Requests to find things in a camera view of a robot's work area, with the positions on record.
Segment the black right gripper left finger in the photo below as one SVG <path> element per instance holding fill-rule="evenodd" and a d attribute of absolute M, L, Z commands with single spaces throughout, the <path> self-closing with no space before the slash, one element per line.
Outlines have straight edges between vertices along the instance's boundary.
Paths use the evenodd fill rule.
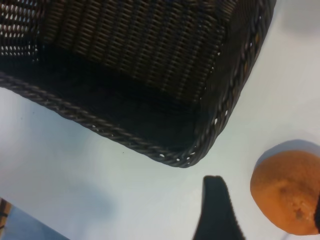
<path fill-rule="evenodd" d="M 221 176 L 203 178 L 201 211 L 194 240 L 244 240 L 229 191 Z"/>

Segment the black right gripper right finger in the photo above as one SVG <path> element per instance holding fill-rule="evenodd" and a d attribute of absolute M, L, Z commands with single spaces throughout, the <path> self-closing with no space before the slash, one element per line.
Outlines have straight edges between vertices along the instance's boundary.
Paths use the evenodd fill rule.
<path fill-rule="evenodd" d="M 315 210 L 313 213 L 313 223 L 315 227 L 320 227 L 320 196 L 318 196 Z"/>

